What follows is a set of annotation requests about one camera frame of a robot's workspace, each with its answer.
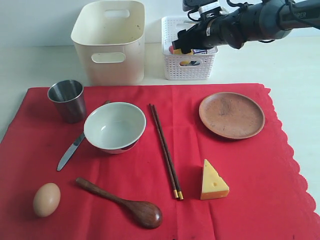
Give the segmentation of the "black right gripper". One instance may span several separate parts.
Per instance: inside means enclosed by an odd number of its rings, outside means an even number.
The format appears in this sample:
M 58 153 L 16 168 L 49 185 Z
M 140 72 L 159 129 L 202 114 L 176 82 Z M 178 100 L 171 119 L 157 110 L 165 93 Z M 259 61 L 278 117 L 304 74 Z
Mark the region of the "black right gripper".
M 228 45 L 240 49 L 246 42 L 271 43 L 286 37 L 291 31 L 280 27 L 283 0 L 263 0 L 261 3 L 232 3 L 234 12 L 223 11 L 219 1 L 200 6 L 200 23 L 195 28 L 181 30 L 172 42 L 174 50 L 189 54 L 192 50 Z

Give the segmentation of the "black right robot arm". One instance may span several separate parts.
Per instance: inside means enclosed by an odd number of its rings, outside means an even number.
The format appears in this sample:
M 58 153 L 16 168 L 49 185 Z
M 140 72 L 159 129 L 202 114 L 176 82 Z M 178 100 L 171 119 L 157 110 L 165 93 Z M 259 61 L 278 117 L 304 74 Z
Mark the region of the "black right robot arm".
M 246 42 L 271 43 L 285 38 L 293 29 L 320 28 L 318 0 L 262 0 L 226 2 L 235 11 L 223 9 L 217 0 L 185 0 L 183 10 L 198 12 L 194 25 L 177 33 L 175 50 L 188 54 L 192 50 L 209 50 L 228 45 L 240 49 Z

